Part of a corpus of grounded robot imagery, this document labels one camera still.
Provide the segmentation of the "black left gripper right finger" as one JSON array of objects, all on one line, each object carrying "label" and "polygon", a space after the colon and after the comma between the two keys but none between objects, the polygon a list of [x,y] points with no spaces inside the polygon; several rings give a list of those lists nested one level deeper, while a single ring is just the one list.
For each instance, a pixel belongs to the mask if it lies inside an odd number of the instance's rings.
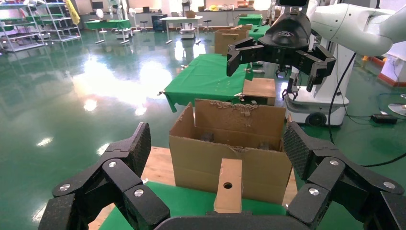
[{"label": "black left gripper right finger", "polygon": [[286,124],[283,147],[305,184],[287,214],[314,230],[332,202],[341,204],[366,230],[406,227],[404,188],[396,181],[350,161],[331,142]]}]

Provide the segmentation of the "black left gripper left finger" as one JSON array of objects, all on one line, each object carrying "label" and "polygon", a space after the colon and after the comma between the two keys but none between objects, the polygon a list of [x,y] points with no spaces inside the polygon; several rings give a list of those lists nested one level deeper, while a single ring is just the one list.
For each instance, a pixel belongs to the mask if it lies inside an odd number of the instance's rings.
[{"label": "black left gripper left finger", "polygon": [[131,137],[111,143],[95,164],[55,186],[38,228],[86,230],[109,204],[135,230],[157,227],[170,210],[141,179],[150,152],[150,127],[141,122]]}]

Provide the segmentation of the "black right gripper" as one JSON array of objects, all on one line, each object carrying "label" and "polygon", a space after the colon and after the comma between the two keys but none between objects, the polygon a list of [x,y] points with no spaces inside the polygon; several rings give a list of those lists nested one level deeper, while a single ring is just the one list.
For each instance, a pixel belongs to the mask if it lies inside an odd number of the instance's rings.
[{"label": "black right gripper", "polygon": [[228,46],[226,75],[231,77],[239,65],[257,61],[289,65],[308,75],[306,90],[311,92],[331,75],[336,58],[322,45],[308,51],[310,34],[306,14],[284,13],[258,39],[258,45],[248,37]]}]

